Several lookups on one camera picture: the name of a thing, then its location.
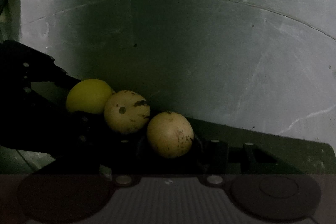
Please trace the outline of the yellow lemon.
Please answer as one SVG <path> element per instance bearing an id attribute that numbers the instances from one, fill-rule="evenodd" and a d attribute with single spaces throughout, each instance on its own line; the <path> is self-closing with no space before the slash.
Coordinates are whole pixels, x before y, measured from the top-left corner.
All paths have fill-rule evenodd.
<path id="1" fill-rule="evenodd" d="M 98 114 L 115 91 L 104 81 L 88 79 L 76 84 L 68 93 L 66 107 L 69 111 Z"/>

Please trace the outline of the smooth tan passion fruit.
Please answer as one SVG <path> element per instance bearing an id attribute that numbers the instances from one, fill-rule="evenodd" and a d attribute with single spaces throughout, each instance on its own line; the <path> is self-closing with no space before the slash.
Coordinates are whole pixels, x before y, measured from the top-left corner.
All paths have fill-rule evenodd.
<path id="1" fill-rule="evenodd" d="M 147 137 L 162 155 L 180 157 L 191 148 L 194 130 L 182 114 L 167 111 L 157 114 L 149 122 Z"/>

